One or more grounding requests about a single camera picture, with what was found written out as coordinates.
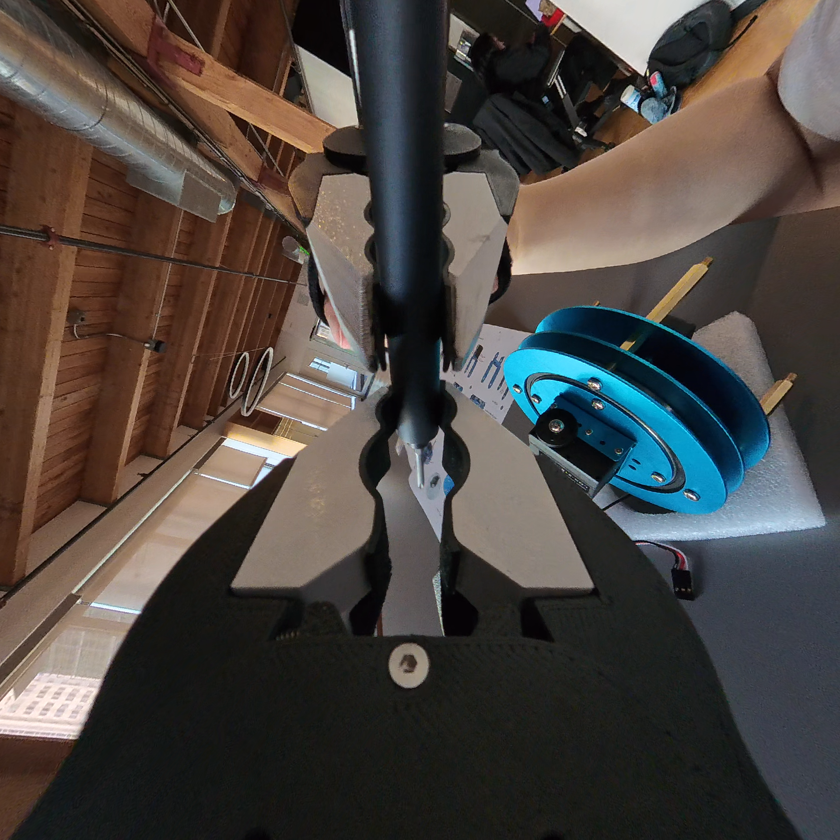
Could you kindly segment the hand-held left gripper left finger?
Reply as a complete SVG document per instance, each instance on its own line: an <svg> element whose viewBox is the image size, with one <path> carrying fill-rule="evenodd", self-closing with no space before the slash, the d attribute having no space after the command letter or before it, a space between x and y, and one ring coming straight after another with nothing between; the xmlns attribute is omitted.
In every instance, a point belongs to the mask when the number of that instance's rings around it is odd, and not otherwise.
<svg viewBox="0 0 840 840"><path fill-rule="evenodd" d="M354 634L373 634L389 585L377 490L389 470L388 444L389 391L381 388L296 458L233 591L328 602Z"/></svg>

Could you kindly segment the person's right hand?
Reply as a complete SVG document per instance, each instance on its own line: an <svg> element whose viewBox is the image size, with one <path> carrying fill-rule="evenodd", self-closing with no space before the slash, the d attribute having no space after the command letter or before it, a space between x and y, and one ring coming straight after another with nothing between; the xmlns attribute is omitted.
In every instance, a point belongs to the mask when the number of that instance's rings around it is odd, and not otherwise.
<svg viewBox="0 0 840 840"><path fill-rule="evenodd" d="M323 304L324 316L332 336L332 341L341 349L352 353L360 352L357 343L348 335L340 321L340 318L335 311L329 297L325 297Z"/></svg>

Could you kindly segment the black electric screwdriver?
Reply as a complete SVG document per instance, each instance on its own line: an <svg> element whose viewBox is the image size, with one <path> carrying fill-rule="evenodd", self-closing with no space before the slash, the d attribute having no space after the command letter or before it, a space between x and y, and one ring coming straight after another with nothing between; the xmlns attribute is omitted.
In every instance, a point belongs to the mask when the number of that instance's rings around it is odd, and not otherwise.
<svg viewBox="0 0 840 840"><path fill-rule="evenodd" d="M375 358L415 454L440 425L446 2L341 3L371 184Z"/></svg>

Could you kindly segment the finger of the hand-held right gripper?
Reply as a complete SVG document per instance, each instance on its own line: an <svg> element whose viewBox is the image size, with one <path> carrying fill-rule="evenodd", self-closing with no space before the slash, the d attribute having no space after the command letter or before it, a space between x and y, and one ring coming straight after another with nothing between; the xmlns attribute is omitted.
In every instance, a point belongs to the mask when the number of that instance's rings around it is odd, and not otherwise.
<svg viewBox="0 0 840 840"><path fill-rule="evenodd" d="M443 196L448 209L443 228L447 248L445 358L459 371L485 320L508 226L485 173L446 174Z"/></svg>
<svg viewBox="0 0 840 840"><path fill-rule="evenodd" d="M325 175L308 236L319 288L357 343L360 352L354 354L370 371L386 371L382 288L366 214L370 203L367 175Z"/></svg>

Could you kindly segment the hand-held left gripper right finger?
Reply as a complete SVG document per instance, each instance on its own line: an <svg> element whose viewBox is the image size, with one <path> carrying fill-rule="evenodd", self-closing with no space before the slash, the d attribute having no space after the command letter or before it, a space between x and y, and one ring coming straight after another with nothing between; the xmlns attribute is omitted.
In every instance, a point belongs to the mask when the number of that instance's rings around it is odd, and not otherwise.
<svg viewBox="0 0 840 840"><path fill-rule="evenodd" d="M498 607L595 590L529 448L445 387L440 605L446 635L470 635Z"/></svg>

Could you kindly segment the brass standoff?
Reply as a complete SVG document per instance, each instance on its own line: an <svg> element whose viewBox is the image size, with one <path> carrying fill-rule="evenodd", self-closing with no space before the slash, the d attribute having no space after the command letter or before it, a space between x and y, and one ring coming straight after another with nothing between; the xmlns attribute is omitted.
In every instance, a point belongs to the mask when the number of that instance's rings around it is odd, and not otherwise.
<svg viewBox="0 0 840 840"><path fill-rule="evenodd" d="M648 323L661 323L678 305L685 296L687 296L698 281L707 273L711 263L712 257L704 258L700 263L690 267L687 272L676 282L676 284L665 294L665 296L657 303L653 309L648 313L645 319L645 325L638 328L631 337L626 340L621 349L627 352L634 352L636 347L640 346L643 341L650 334L651 327Z"/></svg>
<svg viewBox="0 0 840 840"><path fill-rule="evenodd" d="M790 392L797 379L796 373L789 373L785 378L775 381L772 386L761 396L759 403L764 415L769 417L782 404L783 399Z"/></svg>

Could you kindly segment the grey desk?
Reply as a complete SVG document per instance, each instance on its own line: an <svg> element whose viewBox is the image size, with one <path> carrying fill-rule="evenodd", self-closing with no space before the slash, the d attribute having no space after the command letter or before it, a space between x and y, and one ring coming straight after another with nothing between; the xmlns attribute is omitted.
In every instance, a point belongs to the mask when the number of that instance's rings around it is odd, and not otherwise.
<svg viewBox="0 0 840 840"><path fill-rule="evenodd" d="M678 307L705 326L754 322L826 525L688 542L698 596L683 606L752 756L804 838L838 838L838 209L725 227L675 253L605 269L515 278L489 323L533 331L552 311L599 301L645 314L703 257Z"/></svg>

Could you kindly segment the person's right forearm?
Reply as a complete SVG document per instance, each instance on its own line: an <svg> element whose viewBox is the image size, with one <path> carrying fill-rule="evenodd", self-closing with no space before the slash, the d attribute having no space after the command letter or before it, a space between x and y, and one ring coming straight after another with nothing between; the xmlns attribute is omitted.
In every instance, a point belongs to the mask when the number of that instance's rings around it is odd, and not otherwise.
<svg viewBox="0 0 840 840"><path fill-rule="evenodd" d="M691 103L571 172L524 186L507 233L515 275L623 266L730 224L825 197L811 141L829 88L804 62Z"/></svg>

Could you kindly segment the white foam block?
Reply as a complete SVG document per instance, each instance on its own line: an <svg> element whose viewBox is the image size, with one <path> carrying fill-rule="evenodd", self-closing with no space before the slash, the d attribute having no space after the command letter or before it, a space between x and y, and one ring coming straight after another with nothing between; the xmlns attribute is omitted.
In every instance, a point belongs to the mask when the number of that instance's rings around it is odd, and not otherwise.
<svg viewBox="0 0 840 840"><path fill-rule="evenodd" d="M773 377L754 323L733 311L699 329L694 340L729 365L761 397ZM647 514L627 504L607 512L635 540L697 541L820 528L823 510L782 407L769 418L767 455L749 469L726 504L709 514Z"/></svg>

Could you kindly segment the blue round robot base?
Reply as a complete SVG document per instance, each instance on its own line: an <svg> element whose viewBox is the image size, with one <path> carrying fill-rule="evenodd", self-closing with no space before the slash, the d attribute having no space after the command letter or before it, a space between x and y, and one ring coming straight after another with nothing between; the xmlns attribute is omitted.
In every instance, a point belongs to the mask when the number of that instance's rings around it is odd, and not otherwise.
<svg viewBox="0 0 840 840"><path fill-rule="evenodd" d="M716 511L766 455L767 416L739 375L663 323L622 350L644 325L624 310L558 310L507 357L507 386L533 427L562 396L634 437L607 485L667 511Z"/></svg>

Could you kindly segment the blue patterned bag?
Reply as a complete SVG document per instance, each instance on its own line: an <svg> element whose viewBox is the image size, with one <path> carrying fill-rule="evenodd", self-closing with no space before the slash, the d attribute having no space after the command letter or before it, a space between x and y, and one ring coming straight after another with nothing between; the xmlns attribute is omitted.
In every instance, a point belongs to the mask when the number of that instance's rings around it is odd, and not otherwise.
<svg viewBox="0 0 840 840"><path fill-rule="evenodd" d="M628 85L621 94L621 103L656 124L679 110L682 95L677 87L667 87L661 71L650 74L647 85Z"/></svg>

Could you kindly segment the silver ventilation duct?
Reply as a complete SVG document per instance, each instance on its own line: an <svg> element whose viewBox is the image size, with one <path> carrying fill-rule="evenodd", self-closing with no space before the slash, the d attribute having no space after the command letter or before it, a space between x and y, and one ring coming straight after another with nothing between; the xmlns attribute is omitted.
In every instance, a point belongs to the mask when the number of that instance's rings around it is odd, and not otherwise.
<svg viewBox="0 0 840 840"><path fill-rule="evenodd" d="M1 89L127 168L127 182L216 221L237 188L30 2L1 2Z"/></svg>

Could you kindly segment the black servo motor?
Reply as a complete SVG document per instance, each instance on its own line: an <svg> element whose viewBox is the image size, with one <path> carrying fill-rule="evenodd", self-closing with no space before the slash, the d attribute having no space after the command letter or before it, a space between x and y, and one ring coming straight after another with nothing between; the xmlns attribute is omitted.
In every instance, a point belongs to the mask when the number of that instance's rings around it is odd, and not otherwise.
<svg viewBox="0 0 840 840"><path fill-rule="evenodd" d="M532 428L528 442L560 470L595 496L609 484L636 445L624 431L558 396Z"/></svg>

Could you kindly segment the black backpack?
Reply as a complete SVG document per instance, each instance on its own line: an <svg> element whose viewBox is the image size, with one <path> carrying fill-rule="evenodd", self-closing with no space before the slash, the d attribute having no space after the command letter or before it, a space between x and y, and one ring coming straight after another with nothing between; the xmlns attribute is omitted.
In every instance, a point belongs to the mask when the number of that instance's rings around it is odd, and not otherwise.
<svg viewBox="0 0 840 840"><path fill-rule="evenodd" d="M667 88L684 89L705 75L730 44L732 13L722 1L699 5L663 33L647 60Z"/></svg>

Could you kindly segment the printed instruction sheet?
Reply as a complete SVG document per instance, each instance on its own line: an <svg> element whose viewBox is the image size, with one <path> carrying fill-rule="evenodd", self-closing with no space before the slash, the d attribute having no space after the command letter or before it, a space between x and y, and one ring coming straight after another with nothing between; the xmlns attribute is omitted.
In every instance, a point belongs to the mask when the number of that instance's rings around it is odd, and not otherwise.
<svg viewBox="0 0 840 840"><path fill-rule="evenodd" d="M511 404L515 403L503 373L503 365L528 335L527 332L484 325L463 368L446 372L442 379L502 424ZM442 532L445 499L454 487L453 479L443 467L444 446L445 435L439 431L436 438L424 448L422 487L417 484L415 455L411 450L407 452L412 467L409 485L437 538L440 538Z"/></svg>

